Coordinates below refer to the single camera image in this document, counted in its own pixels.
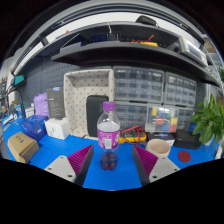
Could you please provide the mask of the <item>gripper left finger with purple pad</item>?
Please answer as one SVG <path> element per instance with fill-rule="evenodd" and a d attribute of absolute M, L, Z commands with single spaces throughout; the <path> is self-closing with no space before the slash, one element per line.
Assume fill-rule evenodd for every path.
<path fill-rule="evenodd" d="M 68 157 L 60 155 L 45 168 L 45 171 L 82 186 L 93 155 L 94 147 L 89 145 Z"/>

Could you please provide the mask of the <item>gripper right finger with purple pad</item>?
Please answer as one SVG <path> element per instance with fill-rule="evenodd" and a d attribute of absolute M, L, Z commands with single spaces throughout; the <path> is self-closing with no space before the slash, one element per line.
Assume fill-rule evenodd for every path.
<path fill-rule="evenodd" d="M 180 170 L 167 157 L 157 157 L 137 145 L 134 145 L 132 148 L 132 156 L 143 186 Z"/>

